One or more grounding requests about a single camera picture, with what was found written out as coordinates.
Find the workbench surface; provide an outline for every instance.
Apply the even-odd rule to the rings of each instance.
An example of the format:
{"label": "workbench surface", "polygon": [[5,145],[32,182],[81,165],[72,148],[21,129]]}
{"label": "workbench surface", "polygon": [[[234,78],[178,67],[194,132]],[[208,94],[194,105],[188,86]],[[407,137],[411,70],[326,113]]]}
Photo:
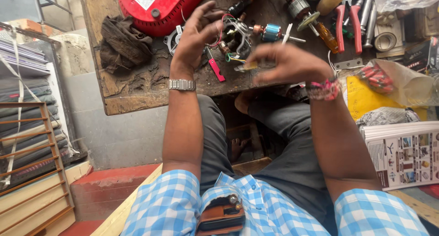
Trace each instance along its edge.
{"label": "workbench surface", "polygon": [[[227,9],[230,5],[240,0],[216,1],[218,7]],[[101,24],[107,15],[113,17],[122,14],[119,9],[118,0],[82,0],[82,3],[105,113],[107,115],[115,115],[168,104],[167,81],[172,56],[169,54],[167,46],[163,43],[163,38],[154,38],[151,51],[155,55],[149,63],[139,66],[126,74],[108,73],[102,69],[99,56],[102,41]],[[309,1],[309,3],[311,9],[315,9],[315,5],[318,2]],[[282,30],[285,32],[288,24],[293,23],[291,36],[306,40],[306,43],[295,42],[294,44],[327,61],[329,48],[310,29],[305,29],[301,32],[296,30],[299,21],[294,20],[289,15],[285,0],[255,0],[245,12],[247,17],[244,23],[247,26],[253,26],[254,24],[265,26],[268,23],[273,23],[282,26]],[[329,14],[324,18],[319,17],[318,20],[329,28],[333,22],[333,17],[333,14]],[[254,49],[260,43],[259,38],[253,37],[252,43],[252,49]],[[364,60],[367,60],[367,57],[371,57],[369,52],[369,50],[363,51],[361,56]],[[211,67],[205,65],[195,71],[197,93],[215,96],[255,87],[252,84],[252,78],[257,74],[257,69],[246,73],[236,72],[233,68],[240,64],[238,61],[225,62],[224,56],[218,49],[214,49],[212,55],[217,61],[221,74],[226,78],[226,81],[219,82]],[[331,61],[334,63],[355,58],[357,58],[357,55],[355,54],[353,40],[348,41],[346,38],[345,52],[343,54],[331,54]]]}

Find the red plastic housing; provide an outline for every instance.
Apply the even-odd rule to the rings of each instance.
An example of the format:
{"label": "red plastic housing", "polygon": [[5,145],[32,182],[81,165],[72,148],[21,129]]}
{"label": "red plastic housing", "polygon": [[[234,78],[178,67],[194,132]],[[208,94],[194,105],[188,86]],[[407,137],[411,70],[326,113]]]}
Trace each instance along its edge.
{"label": "red plastic housing", "polygon": [[[201,0],[155,0],[148,9],[144,9],[135,0],[118,0],[124,16],[132,15],[134,26],[150,36],[165,36],[171,34],[175,27],[190,16]],[[158,9],[160,15],[154,18],[152,9]]]}

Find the red wire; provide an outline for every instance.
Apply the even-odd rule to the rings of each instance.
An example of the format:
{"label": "red wire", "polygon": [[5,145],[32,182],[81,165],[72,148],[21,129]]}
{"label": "red wire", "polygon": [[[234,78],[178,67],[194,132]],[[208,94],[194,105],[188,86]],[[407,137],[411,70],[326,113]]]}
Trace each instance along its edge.
{"label": "red wire", "polygon": [[[226,14],[224,14],[223,16],[222,16],[222,18],[221,18],[221,23],[224,21],[224,17],[225,16],[231,16],[231,17],[233,17],[233,18],[235,18],[232,14],[228,14],[228,13],[226,13]],[[210,47],[216,47],[220,42],[221,42],[221,37],[222,37],[222,28],[221,28],[221,31],[220,31],[220,35],[219,35],[219,40],[218,40],[218,42],[215,44],[215,45],[209,45]]]}

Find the man's left hand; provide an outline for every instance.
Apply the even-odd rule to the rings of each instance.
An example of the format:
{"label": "man's left hand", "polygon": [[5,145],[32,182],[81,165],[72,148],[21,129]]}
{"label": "man's left hand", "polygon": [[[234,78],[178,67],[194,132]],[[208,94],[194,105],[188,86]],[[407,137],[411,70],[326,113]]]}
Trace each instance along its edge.
{"label": "man's left hand", "polygon": [[206,43],[212,42],[222,30],[220,18],[223,11],[209,12],[216,5],[209,1],[197,7],[187,20],[183,33],[171,62],[171,79],[182,78],[178,73],[184,72],[185,77],[193,76],[194,70],[201,60],[201,53]]}

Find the bracelet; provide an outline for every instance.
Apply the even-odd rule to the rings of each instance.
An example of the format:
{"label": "bracelet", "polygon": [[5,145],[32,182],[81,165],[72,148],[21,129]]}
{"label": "bracelet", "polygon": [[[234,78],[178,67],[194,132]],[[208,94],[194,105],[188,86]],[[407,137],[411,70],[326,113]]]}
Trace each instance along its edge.
{"label": "bracelet", "polygon": [[321,83],[311,82],[306,86],[306,92],[310,99],[331,101],[337,97],[341,88],[342,83],[333,77]]}

